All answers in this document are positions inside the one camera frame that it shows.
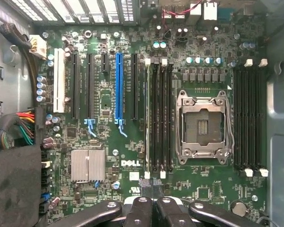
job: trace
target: yellow wire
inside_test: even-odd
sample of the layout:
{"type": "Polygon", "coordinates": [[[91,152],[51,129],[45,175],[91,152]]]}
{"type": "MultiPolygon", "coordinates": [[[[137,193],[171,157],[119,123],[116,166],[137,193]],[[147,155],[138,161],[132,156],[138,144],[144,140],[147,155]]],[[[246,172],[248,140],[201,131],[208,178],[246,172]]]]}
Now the yellow wire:
{"type": "Polygon", "coordinates": [[[26,119],[26,120],[29,120],[32,123],[35,123],[35,121],[33,119],[28,118],[28,117],[20,117],[20,119],[26,119]]]}

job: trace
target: motherboard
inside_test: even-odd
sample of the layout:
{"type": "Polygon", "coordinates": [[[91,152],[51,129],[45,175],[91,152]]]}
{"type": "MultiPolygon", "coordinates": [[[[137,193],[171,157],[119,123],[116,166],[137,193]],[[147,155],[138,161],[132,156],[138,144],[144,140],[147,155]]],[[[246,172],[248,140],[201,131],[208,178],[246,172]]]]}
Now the motherboard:
{"type": "Polygon", "coordinates": [[[266,210],[264,28],[260,16],[42,27],[38,101],[60,198],[50,222],[141,195],[148,179],[164,195],[257,220],[266,210]]]}

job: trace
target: blue connector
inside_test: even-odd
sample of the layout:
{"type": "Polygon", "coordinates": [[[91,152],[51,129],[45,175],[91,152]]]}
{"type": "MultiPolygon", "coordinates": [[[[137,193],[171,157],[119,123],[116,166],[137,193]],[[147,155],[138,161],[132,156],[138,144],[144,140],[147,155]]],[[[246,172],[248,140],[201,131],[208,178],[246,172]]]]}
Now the blue connector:
{"type": "Polygon", "coordinates": [[[89,134],[93,137],[97,137],[97,135],[94,133],[94,124],[96,124],[95,119],[84,119],[84,124],[88,126],[89,134]]]}
{"type": "Polygon", "coordinates": [[[115,124],[122,135],[127,137],[123,132],[123,54],[115,54],[115,124]]]}

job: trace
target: blue pcie slot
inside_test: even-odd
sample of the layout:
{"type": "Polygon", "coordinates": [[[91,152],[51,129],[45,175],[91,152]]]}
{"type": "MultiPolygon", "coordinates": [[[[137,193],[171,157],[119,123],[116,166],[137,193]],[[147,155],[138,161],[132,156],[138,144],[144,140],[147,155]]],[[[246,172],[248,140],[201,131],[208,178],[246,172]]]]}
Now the blue pcie slot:
{"type": "Polygon", "coordinates": [[[123,54],[115,54],[115,124],[122,135],[127,137],[123,132],[123,54]]]}

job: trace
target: cpu socket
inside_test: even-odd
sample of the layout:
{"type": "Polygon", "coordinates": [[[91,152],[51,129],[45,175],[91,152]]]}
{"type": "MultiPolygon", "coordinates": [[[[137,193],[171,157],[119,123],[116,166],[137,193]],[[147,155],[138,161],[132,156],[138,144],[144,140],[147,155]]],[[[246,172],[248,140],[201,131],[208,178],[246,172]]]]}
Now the cpu socket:
{"type": "Polygon", "coordinates": [[[181,90],[176,104],[176,152],[180,164],[189,158],[216,158],[231,153],[230,104],[225,91],[217,97],[189,97],[181,90]]]}

